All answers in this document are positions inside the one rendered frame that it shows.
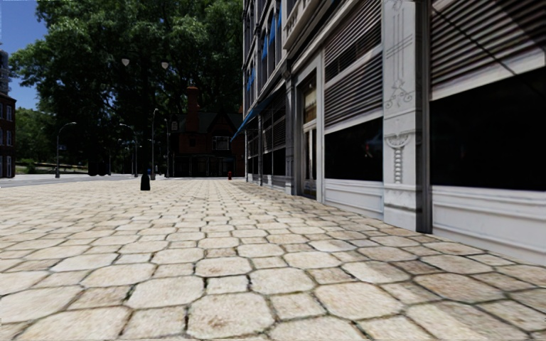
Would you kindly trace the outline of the trees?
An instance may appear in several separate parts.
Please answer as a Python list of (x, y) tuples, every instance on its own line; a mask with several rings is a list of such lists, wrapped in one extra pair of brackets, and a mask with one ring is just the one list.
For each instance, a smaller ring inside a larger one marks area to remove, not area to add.
[(67, 163), (112, 162), (134, 148), (139, 167), (151, 162), (151, 120), (187, 108), (186, 89), (199, 90), (207, 111), (242, 103), (243, 0), (53, 0), (36, 15), (44, 38), (17, 50), (9, 63), (24, 86), (36, 88), (49, 117), (48, 157)]

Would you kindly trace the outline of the pale stone building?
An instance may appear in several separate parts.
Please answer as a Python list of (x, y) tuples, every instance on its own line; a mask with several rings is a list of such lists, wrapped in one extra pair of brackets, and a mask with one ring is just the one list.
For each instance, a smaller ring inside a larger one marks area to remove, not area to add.
[(242, 0), (248, 180), (546, 265), (546, 0)]

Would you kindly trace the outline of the red brick house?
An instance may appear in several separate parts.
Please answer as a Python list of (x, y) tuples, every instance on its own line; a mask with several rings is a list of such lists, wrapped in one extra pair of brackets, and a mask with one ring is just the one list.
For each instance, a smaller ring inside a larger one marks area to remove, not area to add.
[(188, 107), (171, 117), (170, 172), (173, 177), (234, 177), (245, 174), (245, 138), (235, 132), (241, 113), (204, 112), (197, 87), (187, 88)]

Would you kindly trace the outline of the red brick building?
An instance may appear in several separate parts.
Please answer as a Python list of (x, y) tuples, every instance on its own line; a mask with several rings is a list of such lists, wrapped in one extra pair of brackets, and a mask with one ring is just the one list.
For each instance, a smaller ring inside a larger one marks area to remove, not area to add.
[(0, 178), (15, 176), (16, 100), (0, 92)]

